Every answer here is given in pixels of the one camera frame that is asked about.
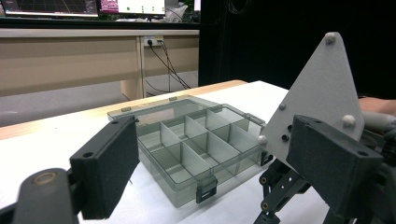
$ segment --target computer monitor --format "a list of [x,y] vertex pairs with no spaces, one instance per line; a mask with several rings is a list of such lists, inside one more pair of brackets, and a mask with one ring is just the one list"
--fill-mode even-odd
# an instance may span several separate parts
[[116,14],[131,18],[162,18],[165,0],[97,0],[99,14]]
[[2,0],[7,17],[97,18],[95,0]]

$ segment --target table surface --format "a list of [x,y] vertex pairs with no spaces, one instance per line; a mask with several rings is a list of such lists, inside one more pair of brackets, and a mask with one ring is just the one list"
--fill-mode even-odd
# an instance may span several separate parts
[[[0,208],[17,201],[19,186],[29,175],[48,168],[69,169],[69,158],[108,124],[109,111],[189,94],[268,122],[287,92],[262,81],[233,80],[0,128]],[[175,208],[139,163],[131,176],[133,184],[127,184],[109,219],[83,220],[80,214],[78,218],[80,223],[253,223],[261,211],[259,176],[266,168],[253,167],[260,170],[251,178],[244,177],[245,172],[238,175],[243,182],[238,187],[228,181],[219,185],[218,193],[203,203]],[[322,223],[328,209],[311,188],[294,196],[277,215],[282,223]]]

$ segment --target electrical outlet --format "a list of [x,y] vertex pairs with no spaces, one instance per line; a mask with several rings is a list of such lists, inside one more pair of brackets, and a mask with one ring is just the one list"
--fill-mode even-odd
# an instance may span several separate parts
[[151,40],[152,46],[160,46],[163,41],[163,35],[145,35],[145,47],[149,47],[149,40]]

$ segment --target clear plastic box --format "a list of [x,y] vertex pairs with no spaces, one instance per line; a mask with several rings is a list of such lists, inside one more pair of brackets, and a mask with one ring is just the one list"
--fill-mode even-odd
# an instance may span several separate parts
[[[191,103],[179,100],[179,110],[183,101]],[[139,160],[175,207],[194,199],[200,203],[216,194],[218,185],[259,165],[263,120],[230,105],[200,105],[193,112],[181,109],[185,113],[170,108],[174,107],[156,105],[131,114],[150,118],[137,126]],[[163,111],[177,116],[152,119]]]

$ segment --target box latch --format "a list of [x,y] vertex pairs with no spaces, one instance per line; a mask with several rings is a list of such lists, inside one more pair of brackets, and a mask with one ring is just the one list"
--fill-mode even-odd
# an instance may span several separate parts
[[215,195],[218,192],[218,182],[219,181],[213,175],[198,181],[196,202],[201,203]]

